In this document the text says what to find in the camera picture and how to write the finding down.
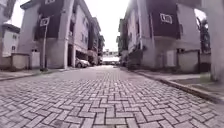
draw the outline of tree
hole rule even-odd
[[[210,47],[210,35],[208,32],[208,22],[206,19],[198,20],[198,30],[200,31],[201,51],[202,53],[208,53],[211,51]]]

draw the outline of sidewalk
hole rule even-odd
[[[54,72],[63,72],[63,71],[69,71],[69,70],[74,70],[74,69],[75,68],[49,69],[47,72],[41,72],[40,70],[24,70],[24,71],[18,71],[18,72],[10,72],[10,71],[0,70],[0,81],[13,80],[13,79],[31,77],[31,76],[38,76],[38,75],[42,75],[42,74],[51,74]]]
[[[201,98],[224,104],[224,85],[210,81],[210,74],[168,74],[136,70],[135,73],[158,80]]]

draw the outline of sky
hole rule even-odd
[[[12,19],[8,21],[17,27],[21,27],[23,19],[23,10],[20,5],[29,0],[17,0],[14,7]],[[118,26],[121,18],[124,17],[129,0],[85,0],[93,17],[97,17],[101,34],[105,38],[104,50],[117,51],[116,38],[119,35]],[[196,15],[200,19],[205,18],[205,14],[196,10]]]

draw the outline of car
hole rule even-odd
[[[89,66],[90,66],[90,63],[88,61],[76,58],[76,67],[77,68],[86,68]]]

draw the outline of pillar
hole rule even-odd
[[[55,55],[57,55],[57,66],[61,68],[68,67],[68,40],[69,40],[69,27],[72,17],[74,0],[64,0],[63,10],[65,13],[61,15],[61,23],[59,28],[58,41],[55,44]]]
[[[137,0],[140,42],[146,49],[143,51],[142,66],[155,68],[155,44],[154,39],[150,37],[150,20],[147,11],[146,0]]]
[[[211,37],[212,79],[224,82],[224,2],[203,0],[202,6],[208,16]]]

